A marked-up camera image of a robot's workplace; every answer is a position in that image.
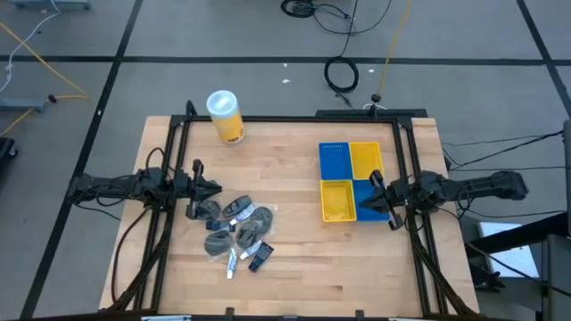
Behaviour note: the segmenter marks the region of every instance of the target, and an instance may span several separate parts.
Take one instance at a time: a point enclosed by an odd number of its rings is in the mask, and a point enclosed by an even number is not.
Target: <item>black wire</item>
[[[409,221],[409,213],[407,213],[407,215],[404,216],[404,229],[410,232],[410,228],[409,228],[409,226],[407,225],[407,222],[408,222],[408,221]],[[425,221],[424,221],[424,220],[421,219],[420,222],[421,222],[421,224],[420,224],[419,227],[417,227],[417,230],[415,231],[415,233],[420,232],[420,230],[423,229],[424,226],[425,226]]]
[[[124,193],[124,194],[123,194],[123,197],[121,197],[121,198],[118,199],[117,201],[110,202],[110,203],[102,202],[101,199],[100,199],[100,195],[99,195],[99,191],[100,191],[99,188],[104,187],[104,186],[115,187],[115,188],[119,188],[119,189],[123,190],[123,193]],[[97,202],[97,204],[99,204],[99,205],[101,205],[101,206],[103,206],[103,207],[110,207],[110,206],[113,206],[113,205],[117,205],[117,204],[119,204],[119,203],[121,203],[121,202],[127,200],[128,192],[127,192],[127,190],[126,190],[125,188],[123,188],[123,187],[120,186],[120,185],[108,184],[108,185],[98,185],[98,186],[95,186],[95,187],[97,188],[97,192],[95,193],[95,201]]]
[[[353,6],[353,13],[352,13],[352,17],[351,17],[351,26],[349,27],[349,30],[351,30],[353,28],[353,22],[354,22],[354,18],[355,18],[355,13],[357,12],[357,4],[358,3],[359,3],[359,0],[355,0],[355,5]],[[345,54],[345,50],[347,50],[347,45],[349,44],[350,38],[351,38],[351,33],[348,33],[347,38],[345,39],[345,46],[343,47],[342,52],[338,56],[330,58],[329,60],[327,60],[327,62],[325,63],[325,69],[324,69],[323,73],[324,73],[325,81],[327,82],[327,85],[331,89],[333,89],[333,91],[335,91],[336,96],[343,99],[343,101],[348,106],[352,107],[351,101],[349,101],[349,99],[343,95],[346,93],[351,93],[353,90],[355,90],[355,88],[359,84],[359,69],[357,68],[357,65],[355,65],[355,63],[353,63],[349,59],[342,57],[343,54]],[[344,62],[347,65],[349,65],[349,67],[351,67],[351,70],[353,71],[353,82],[350,86],[339,87],[331,81],[331,79],[329,78],[329,67],[331,66],[332,62]]]
[[[155,152],[161,152],[162,157],[163,157],[163,158],[165,157],[165,153],[164,153],[164,151],[163,151],[163,149],[162,149],[161,147],[155,147],[155,148],[153,148],[153,149],[149,152],[149,154],[146,156],[146,160],[145,160],[145,171],[147,171],[147,170],[149,169],[151,157],[153,156],[153,154],[154,154]],[[174,180],[172,180],[172,177],[171,177],[170,174],[169,174],[169,169],[172,169],[172,168],[168,166],[168,167],[167,167],[167,170],[164,172],[164,174],[165,174],[166,177],[169,178],[170,182],[172,183],[172,194],[174,195],[174,194],[176,193],[176,188],[177,188],[177,187],[175,186]],[[117,204],[117,203],[119,203],[119,202],[122,202],[122,201],[124,201],[124,200],[125,200],[125,199],[122,199],[122,200],[120,200],[120,201],[117,201],[117,202],[115,202],[115,204]],[[123,242],[125,241],[125,238],[127,237],[127,234],[128,234],[128,233],[131,231],[131,229],[143,218],[143,216],[146,214],[147,211],[148,211],[148,209],[145,209],[145,210],[141,213],[141,215],[139,215],[139,216],[133,221],[133,223],[131,223],[131,225],[130,225],[129,227],[127,227],[127,230],[125,230],[125,233],[123,233],[123,235],[121,236],[121,238],[120,238],[120,240],[119,240],[119,243],[117,244],[117,250],[115,251],[115,258],[114,258],[114,260],[113,260],[112,278],[111,278],[111,296],[112,296],[113,303],[115,303],[116,300],[117,300],[117,296],[116,296],[116,294],[115,294],[115,278],[116,278],[116,275],[117,275],[117,265],[118,265],[119,252],[120,252],[121,245],[122,245]]]
[[[145,170],[149,169],[149,163],[151,162],[151,157],[153,157],[153,154],[155,152],[161,152],[162,158],[164,158],[164,151],[161,147],[154,147],[149,154],[146,156],[146,160],[145,160]]]
[[[532,170],[532,169],[571,169],[566,166],[538,166],[530,168],[513,168],[513,169],[450,169],[450,171],[500,171],[500,170]]]
[[[127,234],[131,231],[131,229],[133,229],[133,227],[141,220],[141,218],[143,218],[143,216],[148,211],[149,211],[149,209],[145,209],[141,213],[141,215],[139,215],[137,218],[135,218],[133,223],[131,223],[131,225],[127,227],[127,230],[125,230],[125,233],[123,233],[123,235],[119,239],[119,243],[117,244],[117,250],[115,251],[115,258],[113,259],[113,269],[112,269],[112,273],[111,273],[111,298],[113,300],[113,303],[115,303],[117,301],[117,295],[115,294],[115,287],[116,287],[115,279],[117,277],[117,265],[119,263],[119,252],[121,251],[121,246],[123,245],[123,242],[125,242],[125,238],[127,238]]]
[[[469,165],[469,164],[474,164],[474,163],[477,163],[477,162],[479,162],[479,161],[487,160],[487,159],[489,159],[489,158],[491,158],[491,157],[493,157],[493,156],[497,156],[497,155],[499,155],[499,154],[501,154],[501,153],[513,151],[513,150],[515,150],[515,149],[517,149],[517,148],[519,148],[519,147],[521,147],[521,146],[529,145],[529,144],[532,144],[532,143],[537,143],[537,142],[539,142],[539,141],[541,141],[541,140],[543,140],[543,139],[549,138],[549,137],[559,136],[559,135],[561,135],[562,133],[563,133],[563,130],[560,130],[560,131],[557,132],[557,133],[552,133],[552,134],[548,134],[548,135],[539,136],[539,137],[537,137],[537,138],[535,138],[535,139],[532,139],[532,140],[530,140],[530,141],[528,141],[528,142],[525,142],[525,143],[522,143],[522,144],[517,144],[517,145],[515,145],[515,146],[511,146],[510,148],[503,149],[503,150],[501,150],[501,151],[499,151],[499,152],[494,152],[494,153],[492,153],[492,154],[489,154],[489,155],[484,156],[484,157],[480,157],[480,158],[475,159],[475,160],[472,160],[472,161],[464,162],[464,163],[460,164],[458,167],[456,167],[456,168],[454,168],[454,169],[451,169],[451,170],[460,169],[460,168],[462,168],[462,167],[464,167],[464,166],[467,166],[467,165]]]
[[[480,212],[477,212],[475,210],[468,210],[469,212],[472,212],[478,216],[481,216],[483,218],[524,218],[524,217],[531,217],[531,216],[536,216],[536,215],[544,215],[544,214],[553,214],[553,213],[566,213],[566,210],[549,210],[549,211],[544,211],[544,212],[536,212],[536,213],[527,213],[527,214],[516,214],[516,215],[507,215],[507,216],[493,216],[493,215],[485,215],[482,214]]]
[[[385,18],[386,13],[389,11],[389,8],[391,7],[391,4],[392,4],[392,3],[393,3],[393,0],[389,0],[389,3],[386,5],[386,8],[385,8],[385,11],[383,12],[383,15],[381,15],[381,17],[378,19],[378,21],[375,22],[371,27],[366,28],[366,29],[363,29],[363,30],[358,30],[358,31],[352,31],[352,24],[351,24],[351,26],[350,26],[348,32],[346,32],[346,31],[336,31],[336,30],[332,30],[332,29],[326,28],[326,27],[323,25],[323,23],[321,23],[321,21],[319,21],[317,14],[313,14],[313,18],[314,18],[315,21],[318,23],[318,25],[319,25],[322,29],[324,29],[325,31],[328,31],[328,32],[331,32],[331,33],[334,33],[334,34],[337,34],[337,35],[349,35],[349,36],[359,35],[359,34],[361,34],[361,33],[364,33],[364,32],[367,32],[367,31],[370,31],[370,30],[376,28],[376,27],[381,23],[381,21]],[[322,6],[328,6],[328,7],[332,7],[332,8],[334,8],[334,9],[336,9],[338,12],[340,12],[340,13],[343,15],[343,17],[339,17],[339,18],[344,18],[344,19],[348,19],[348,18],[349,18],[349,14],[347,14],[347,13],[344,12],[343,10],[341,10],[341,9],[339,9],[338,7],[336,7],[336,6],[334,6],[334,5],[331,5],[331,4],[318,4],[318,5],[315,7],[315,12],[317,12],[317,11],[319,10],[319,8],[322,7]],[[351,18],[351,23],[353,23],[353,20],[354,20],[354,14],[353,14],[353,17]]]
[[[294,3],[291,11],[287,9],[287,5],[290,3]],[[315,6],[311,3],[311,0],[284,0],[280,7],[285,14],[294,18],[309,18],[315,13]]]
[[[92,210],[92,211],[100,212],[100,213],[103,213],[103,214],[107,215],[107,216],[110,217],[110,218],[114,218],[114,219],[117,219],[118,221],[121,221],[120,218],[118,218],[118,217],[112,215],[111,213],[109,213],[109,212],[107,212],[107,211],[99,210],[99,209],[96,209],[96,208],[89,208],[89,207],[87,207],[87,206],[79,205],[79,204],[77,204],[76,202],[74,202],[73,205],[75,205],[75,206],[77,206],[77,207],[79,207],[80,209],[83,209],[83,210]]]
[[[543,135],[530,135],[530,136],[520,136],[520,137],[512,137],[512,138],[504,138],[504,139],[494,139],[490,141],[479,141],[479,142],[472,142],[472,143],[463,143],[463,144],[453,144],[453,143],[443,143],[445,145],[454,146],[454,147],[461,147],[461,146],[471,146],[475,144],[494,144],[494,143],[501,143],[501,142],[510,142],[515,140],[527,139],[527,138],[537,138]]]
[[[445,211],[445,212],[447,212],[447,213],[450,213],[450,214],[451,214],[453,217],[455,217],[455,219],[457,219],[457,220],[459,221],[459,223],[461,224],[461,222],[460,222],[460,219],[461,219],[461,218],[457,217],[457,216],[456,216],[454,213],[452,213],[451,211],[449,211],[449,210],[447,210],[447,209],[443,209],[443,208],[438,208],[438,209],[439,209],[439,210],[443,210],[443,211]],[[482,250],[476,248],[476,247],[475,247],[474,245],[472,245],[472,243],[470,243],[470,242],[465,242],[465,245],[467,245],[468,247],[470,247],[472,250],[474,250],[474,251],[476,251],[476,252],[478,252],[478,253],[484,255],[485,257],[488,257],[488,258],[490,258],[490,259],[496,261],[498,264],[502,265],[503,267],[505,267],[506,269],[508,269],[508,270],[510,270],[510,271],[512,271],[512,272],[514,272],[514,273],[517,273],[517,274],[519,274],[519,275],[521,275],[521,276],[523,276],[523,277],[525,277],[525,278],[527,278],[527,279],[529,279],[529,280],[532,280],[532,281],[534,281],[534,282],[536,282],[536,283],[539,283],[539,284],[541,284],[542,286],[545,286],[545,287],[547,287],[547,288],[549,288],[549,289],[551,289],[551,290],[553,290],[553,291],[556,291],[556,292],[559,292],[559,293],[561,293],[561,294],[563,294],[563,295],[565,295],[565,296],[571,297],[571,293],[566,292],[566,291],[563,291],[563,290],[559,289],[558,287],[549,285],[549,284],[547,284],[547,283],[545,283],[545,282],[543,282],[543,281],[538,281],[538,280],[536,280],[535,278],[533,278],[533,277],[531,277],[531,276],[529,276],[529,275],[527,275],[527,274],[525,274],[525,273],[523,273],[523,272],[521,272],[521,271],[519,271],[519,270],[517,270],[517,269],[515,269],[515,268],[513,268],[513,267],[511,267],[511,266],[509,266],[509,265],[507,265],[507,264],[505,264],[505,263],[503,263],[502,261],[500,261],[500,260],[494,258],[491,254],[488,254],[488,253],[486,253],[486,252],[484,252],[484,251],[482,251]]]
[[[443,152],[444,152],[444,154],[446,155],[446,157],[448,157],[448,159],[449,159],[452,163],[454,163],[454,165],[460,166],[460,163],[458,163],[457,161],[455,161],[455,160],[452,158],[452,156],[450,156],[450,154],[444,149],[444,147],[443,147]]]
[[[472,245],[472,243],[470,243],[470,242],[466,242],[465,245],[467,245],[467,246],[468,246],[469,248],[471,248],[472,250],[474,250],[474,251],[476,251],[476,252],[478,252],[478,253],[484,255],[485,257],[487,257],[487,258],[489,258],[489,259],[495,261],[496,263],[500,264],[501,266],[505,267],[506,269],[508,269],[508,270],[510,270],[510,271],[512,271],[512,272],[514,272],[514,273],[517,273],[517,274],[523,276],[524,278],[526,278],[526,279],[528,279],[528,280],[531,280],[531,281],[533,281],[533,282],[536,282],[536,283],[540,284],[541,286],[546,287],[546,288],[548,288],[548,289],[550,289],[550,290],[552,290],[552,291],[559,292],[559,293],[561,293],[561,294],[563,294],[563,295],[565,295],[565,296],[567,296],[567,297],[571,297],[571,293],[570,293],[570,292],[561,290],[561,289],[559,289],[559,288],[556,287],[556,286],[549,285],[549,284],[547,284],[547,283],[544,282],[544,281],[536,280],[534,277],[531,277],[531,276],[525,274],[524,272],[522,272],[522,271],[520,271],[520,270],[518,270],[518,269],[515,269],[515,268],[513,268],[513,267],[507,265],[506,263],[504,263],[504,262],[502,262],[502,261],[500,261],[500,260],[494,258],[494,256],[492,256],[491,254],[488,254],[488,253],[486,253],[486,252],[484,252],[484,251],[482,251],[482,250],[476,248],[476,247],[475,247],[474,245]]]

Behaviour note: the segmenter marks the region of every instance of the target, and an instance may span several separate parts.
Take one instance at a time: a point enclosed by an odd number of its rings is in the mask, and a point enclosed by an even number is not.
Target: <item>blue tray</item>
[[[322,180],[352,179],[349,143],[319,143]]]
[[[375,190],[368,180],[353,180],[353,195],[355,197],[355,209],[358,221],[388,221],[389,214],[380,214],[374,210],[363,209],[359,203],[366,200]]]

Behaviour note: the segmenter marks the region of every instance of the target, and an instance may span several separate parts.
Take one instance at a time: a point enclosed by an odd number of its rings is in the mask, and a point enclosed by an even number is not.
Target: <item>blue and yellow tray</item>
[[[362,209],[359,203],[373,193],[368,176],[375,169],[383,176],[377,142],[320,143],[321,208],[326,222],[388,221],[388,214]]]

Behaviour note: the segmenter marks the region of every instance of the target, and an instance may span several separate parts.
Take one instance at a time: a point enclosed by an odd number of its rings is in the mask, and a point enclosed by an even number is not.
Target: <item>cable coil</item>
[[[353,71],[353,82],[350,86],[339,87],[331,81],[331,78],[329,77],[329,67],[331,66],[331,63],[333,63],[333,62],[343,62],[351,68],[351,70]],[[340,97],[342,97],[347,104],[351,105],[349,103],[349,100],[347,98],[345,98],[342,94],[352,93],[353,90],[355,90],[355,88],[359,84],[359,69],[357,69],[357,65],[347,58],[344,58],[342,56],[336,56],[336,57],[333,57],[333,58],[330,58],[329,60],[327,60],[327,62],[325,63],[325,69],[323,70],[323,73],[324,73],[325,81],[327,82],[327,85],[331,89],[333,89],[333,91],[335,91]]]

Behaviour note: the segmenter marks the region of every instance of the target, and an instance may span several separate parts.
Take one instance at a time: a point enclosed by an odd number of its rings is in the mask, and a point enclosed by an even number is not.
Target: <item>yellow cable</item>
[[[87,99],[87,98],[88,97],[86,95],[59,95],[55,97],[55,99]],[[30,113],[33,111],[34,109],[30,108],[26,112],[24,112],[19,118],[17,118],[12,124],[10,124],[10,126],[8,126],[8,128],[5,129],[2,132],[2,134],[0,134],[0,137],[3,137],[4,135],[8,134],[8,132],[11,131],[12,128],[14,128],[16,125],[18,125],[19,122],[23,121],[26,117],[28,117],[28,115],[30,115]]]
[[[8,126],[8,128],[5,129],[5,130],[2,132],[2,134],[0,134],[0,137],[1,137],[1,136],[4,136],[4,135],[6,135],[6,134],[8,134],[8,132],[9,132],[10,130],[12,130],[12,128],[13,128],[14,126],[18,125],[19,122],[21,122],[23,119],[25,119],[25,118],[26,118],[31,112],[33,112],[33,111],[34,111],[34,109],[33,109],[33,108],[30,108],[30,109],[28,109],[28,111],[24,112],[23,115],[21,115],[17,120],[15,120],[12,124],[10,124],[10,126]]]
[[[412,5],[412,0],[409,0],[407,2],[406,8],[404,8],[404,12],[402,13],[401,21],[399,21],[399,28],[397,28],[397,30],[394,32],[393,41],[389,46],[388,53],[386,54],[385,67],[383,68],[383,74],[381,76],[381,85],[378,88],[378,95],[380,95],[381,97],[383,96],[383,90],[385,90],[385,76],[386,76],[386,71],[389,69],[389,61],[391,60],[394,47],[396,46],[396,42],[399,39],[399,35],[401,34],[402,25],[404,24],[404,21],[407,20],[407,16],[409,15],[409,10],[411,5]]]
[[[59,95],[56,96],[55,99],[88,99],[89,97],[87,97],[86,95]]]
[[[28,51],[33,54],[36,59],[38,59],[40,62],[42,62],[44,64],[44,66],[46,66],[51,72],[53,72],[57,77],[63,79],[63,81],[65,81],[66,83],[70,84],[71,86],[73,86],[74,88],[78,89],[79,92],[81,92],[82,94],[86,94],[86,92],[81,89],[80,86],[76,85],[73,83],[73,81],[65,78],[65,76],[63,76],[61,73],[59,73],[57,70],[55,70],[52,66],[50,66],[49,63],[47,63],[42,57],[40,57],[39,54],[37,54],[32,48],[29,47],[29,45],[25,44],[23,40],[21,40],[13,31],[10,30],[10,28],[8,28],[5,24],[3,24],[2,22],[0,22],[0,27],[2,27],[10,36],[12,36],[14,39],[18,40],[18,42],[20,42],[26,49],[28,49]]]

